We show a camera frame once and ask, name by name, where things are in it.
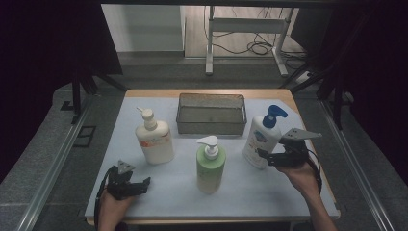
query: blue pump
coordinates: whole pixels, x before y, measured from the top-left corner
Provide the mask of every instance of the blue pump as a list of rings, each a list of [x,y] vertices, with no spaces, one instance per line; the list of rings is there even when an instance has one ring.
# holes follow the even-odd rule
[[[265,115],[264,120],[262,120],[262,124],[267,128],[274,128],[276,125],[276,118],[278,116],[287,117],[288,113],[276,105],[270,105],[268,108],[268,114]]]

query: person's left hand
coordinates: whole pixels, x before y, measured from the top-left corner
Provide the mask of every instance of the person's left hand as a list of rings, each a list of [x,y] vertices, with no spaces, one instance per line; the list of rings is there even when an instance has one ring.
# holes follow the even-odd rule
[[[135,200],[130,196],[124,200],[116,200],[105,189],[101,195],[98,231],[113,231],[123,220],[129,206]]]

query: white wall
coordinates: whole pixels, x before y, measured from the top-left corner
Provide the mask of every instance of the white wall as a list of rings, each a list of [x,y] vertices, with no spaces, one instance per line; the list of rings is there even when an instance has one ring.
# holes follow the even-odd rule
[[[117,52],[183,51],[183,6],[102,4]]]

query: bottle cap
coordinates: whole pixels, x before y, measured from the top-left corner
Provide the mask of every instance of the bottle cap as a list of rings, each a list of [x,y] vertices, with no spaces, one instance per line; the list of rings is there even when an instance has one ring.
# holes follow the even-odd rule
[[[268,114],[265,115],[262,124],[267,128],[274,128],[276,125],[276,118],[278,116],[287,117],[288,114],[276,105],[270,105],[268,108]]]
[[[213,160],[218,155],[218,138],[216,136],[209,136],[197,140],[198,143],[207,144],[205,147],[205,156],[209,160]]]
[[[140,107],[137,108],[141,111],[141,117],[144,119],[144,127],[149,131],[155,130],[157,128],[157,122],[156,119],[154,119],[153,110]]]

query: bottle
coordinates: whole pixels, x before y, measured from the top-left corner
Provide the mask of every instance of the bottle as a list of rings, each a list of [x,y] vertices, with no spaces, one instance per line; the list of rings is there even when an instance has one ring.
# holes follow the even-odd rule
[[[209,136],[197,140],[202,143],[197,150],[197,186],[204,193],[215,193],[222,178],[226,154],[223,147],[218,145],[216,136]]]
[[[254,116],[252,119],[248,140],[242,154],[250,164],[258,169],[267,167],[268,161],[258,155],[257,148],[270,153],[282,137],[279,126],[276,126],[278,116],[287,117],[288,114],[278,106],[270,105],[267,115]]]
[[[135,134],[148,164],[166,163],[174,158],[172,138],[168,124],[154,118],[151,109],[139,108],[144,124],[139,125]]]

